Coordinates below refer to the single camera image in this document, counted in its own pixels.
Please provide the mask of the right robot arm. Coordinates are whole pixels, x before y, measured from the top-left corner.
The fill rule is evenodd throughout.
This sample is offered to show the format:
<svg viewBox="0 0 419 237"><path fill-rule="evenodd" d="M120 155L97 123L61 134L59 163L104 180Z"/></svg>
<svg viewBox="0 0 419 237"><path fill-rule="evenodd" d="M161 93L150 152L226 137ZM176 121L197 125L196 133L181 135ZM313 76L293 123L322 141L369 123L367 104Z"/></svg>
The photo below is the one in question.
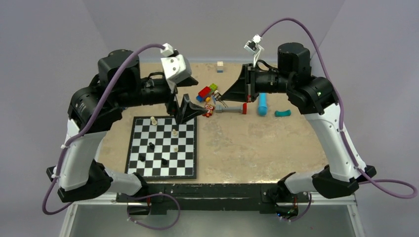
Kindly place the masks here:
<svg viewBox="0 0 419 237"><path fill-rule="evenodd" d="M273 200L289 201L298 193L317 192L325 198L353 194L359 184L376 175L376 169L349 153L349 136L341 137L340 106L332 83L311 74L310 52L301 43L278 47L278 66L262 70L244 64L237 81L221 96L225 101L254 102L261 93L284 93L310 123L328 164L312 173L292 172L268 191Z"/></svg>

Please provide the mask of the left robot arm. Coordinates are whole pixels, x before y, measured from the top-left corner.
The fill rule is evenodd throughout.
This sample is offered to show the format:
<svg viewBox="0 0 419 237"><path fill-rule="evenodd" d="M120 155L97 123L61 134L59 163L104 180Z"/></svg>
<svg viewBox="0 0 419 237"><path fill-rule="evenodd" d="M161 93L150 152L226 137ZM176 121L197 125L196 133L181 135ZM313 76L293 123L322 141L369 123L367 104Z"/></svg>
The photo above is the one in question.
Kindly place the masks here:
<svg viewBox="0 0 419 237"><path fill-rule="evenodd" d="M166 53L161 63L162 71L142 78L138 55L126 49L112 51L98 61L98 74L89 86L73 94L66 153L61 165L47 169L50 179L59 184L62 202L93 199L106 192L128 195L135 202L146 199L148 185L141 174L112 171L96 158L106 133L122 118L123 108L164 104L178 124L204 113L188 95L177 99L179 87L198 84L186 57L175 50Z"/></svg>

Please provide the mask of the red owl number block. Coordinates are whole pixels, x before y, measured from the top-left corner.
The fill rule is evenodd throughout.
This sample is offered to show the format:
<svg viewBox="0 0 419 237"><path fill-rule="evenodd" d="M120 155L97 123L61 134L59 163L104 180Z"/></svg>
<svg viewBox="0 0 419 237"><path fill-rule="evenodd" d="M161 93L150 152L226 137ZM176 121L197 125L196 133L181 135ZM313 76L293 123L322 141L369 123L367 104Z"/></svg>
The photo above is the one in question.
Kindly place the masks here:
<svg viewBox="0 0 419 237"><path fill-rule="evenodd" d="M206 112L203 114L204 117L211 117L214 111L214 105L212 104L205 104Z"/></svg>

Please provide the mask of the colourful toy brick car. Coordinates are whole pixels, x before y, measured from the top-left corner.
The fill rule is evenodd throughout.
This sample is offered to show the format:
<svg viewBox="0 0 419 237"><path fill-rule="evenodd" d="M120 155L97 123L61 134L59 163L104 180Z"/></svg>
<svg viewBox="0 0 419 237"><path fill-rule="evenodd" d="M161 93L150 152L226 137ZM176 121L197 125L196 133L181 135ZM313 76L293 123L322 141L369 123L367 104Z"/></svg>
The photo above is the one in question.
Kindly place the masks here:
<svg viewBox="0 0 419 237"><path fill-rule="evenodd" d="M216 90L218 89L218 86L215 83L212 83L209 86L204 87L203 89L201 89L197 96L196 99L198 102L203 102L205 101L208 97L210 97Z"/></svg>

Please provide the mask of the grey red toy bolt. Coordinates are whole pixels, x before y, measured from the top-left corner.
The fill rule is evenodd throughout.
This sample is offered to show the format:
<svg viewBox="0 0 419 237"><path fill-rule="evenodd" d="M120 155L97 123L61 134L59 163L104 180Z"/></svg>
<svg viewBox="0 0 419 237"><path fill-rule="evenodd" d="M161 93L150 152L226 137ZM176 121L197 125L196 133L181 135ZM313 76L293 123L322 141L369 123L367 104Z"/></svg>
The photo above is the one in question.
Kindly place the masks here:
<svg viewBox="0 0 419 237"><path fill-rule="evenodd" d="M247 113L247 103L243 103L240 106L233 107L224 107L222 105L216 105L214 111L216 113L239 113L245 115Z"/></svg>

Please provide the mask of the light blue cylinder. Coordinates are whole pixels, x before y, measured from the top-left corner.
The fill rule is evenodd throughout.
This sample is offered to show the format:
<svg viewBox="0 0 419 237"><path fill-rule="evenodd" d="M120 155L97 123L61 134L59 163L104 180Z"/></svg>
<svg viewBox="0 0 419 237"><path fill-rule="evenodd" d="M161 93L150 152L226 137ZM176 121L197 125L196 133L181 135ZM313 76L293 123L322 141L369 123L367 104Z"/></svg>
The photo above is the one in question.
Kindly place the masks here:
<svg viewBox="0 0 419 237"><path fill-rule="evenodd" d="M268 107L267 107L267 98L266 93L260 93L258 97L258 107L257 107L257 113L259 116L265 116L267 115Z"/></svg>

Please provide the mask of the white blue small cube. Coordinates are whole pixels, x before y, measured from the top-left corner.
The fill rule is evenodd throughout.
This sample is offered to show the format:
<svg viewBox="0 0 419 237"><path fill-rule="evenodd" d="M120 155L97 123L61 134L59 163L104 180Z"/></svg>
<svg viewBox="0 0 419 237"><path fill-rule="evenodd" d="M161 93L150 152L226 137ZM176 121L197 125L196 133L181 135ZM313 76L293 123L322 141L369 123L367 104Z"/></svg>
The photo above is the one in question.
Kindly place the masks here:
<svg viewBox="0 0 419 237"><path fill-rule="evenodd" d="M216 72L217 73L223 73L224 71L224 63L223 61L217 61L216 63Z"/></svg>

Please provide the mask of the white chess piece top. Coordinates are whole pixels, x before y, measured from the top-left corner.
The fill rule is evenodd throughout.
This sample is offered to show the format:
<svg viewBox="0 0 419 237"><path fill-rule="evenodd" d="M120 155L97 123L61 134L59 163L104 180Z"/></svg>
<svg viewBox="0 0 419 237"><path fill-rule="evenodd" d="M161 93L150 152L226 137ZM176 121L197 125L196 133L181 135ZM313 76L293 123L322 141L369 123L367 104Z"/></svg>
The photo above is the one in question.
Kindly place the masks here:
<svg viewBox="0 0 419 237"><path fill-rule="evenodd" d="M158 121L155 119L155 117L150 117L150 122L154 126L156 126L158 124Z"/></svg>

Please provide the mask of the black white chessboard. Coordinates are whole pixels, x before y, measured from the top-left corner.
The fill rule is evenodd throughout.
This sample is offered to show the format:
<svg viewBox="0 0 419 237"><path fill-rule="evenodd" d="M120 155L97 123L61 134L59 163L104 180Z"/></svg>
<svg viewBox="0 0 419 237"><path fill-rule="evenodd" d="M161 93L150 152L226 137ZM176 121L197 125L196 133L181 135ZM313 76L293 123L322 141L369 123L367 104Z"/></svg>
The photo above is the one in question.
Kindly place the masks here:
<svg viewBox="0 0 419 237"><path fill-rule="evenodd" d="M197 128L196 118L177 124L170 116L156 116L156 126L150 122L150 117L134 117L125 172L138 173L147 181L196 179L197 169ZM178 131L178 136L172 135L172 130ZM149 143L155 145L152 151ZM146 157L144 162L139 161L138 155ZM163 166L161 159L168 160Z"/></svg>

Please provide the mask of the teal curved piece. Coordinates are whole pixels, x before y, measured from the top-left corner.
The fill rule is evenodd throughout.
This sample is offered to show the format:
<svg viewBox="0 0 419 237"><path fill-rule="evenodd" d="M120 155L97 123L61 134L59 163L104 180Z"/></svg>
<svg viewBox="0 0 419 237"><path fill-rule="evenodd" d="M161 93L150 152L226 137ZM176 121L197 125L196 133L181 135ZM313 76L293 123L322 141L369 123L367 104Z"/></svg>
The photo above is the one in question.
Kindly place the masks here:
<svg viewBox="0 0 419 237"><path fill-rule="evenodd" d="M291 110L286 110L286 111L275 111L274 112L274 116L276 118L280 118L280 117L289 117L291 116L292 112Z"/></svg>

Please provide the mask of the black base frame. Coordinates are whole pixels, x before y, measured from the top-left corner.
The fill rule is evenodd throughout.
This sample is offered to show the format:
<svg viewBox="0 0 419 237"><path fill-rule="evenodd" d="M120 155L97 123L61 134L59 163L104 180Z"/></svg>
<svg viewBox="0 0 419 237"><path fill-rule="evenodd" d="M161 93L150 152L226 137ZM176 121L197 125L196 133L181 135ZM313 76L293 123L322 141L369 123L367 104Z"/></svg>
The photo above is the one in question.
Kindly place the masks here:
<svg viewBox="0 0 419 237"><path fill-rule="evenodd" d="M248 184L150 184L145 200L118 194L117 202L144 204L152 215L165 215L169 210L188 211L257 211L260 214L285 212L287 206L308 203L303 193L284 195L276 183Z"/></svg>

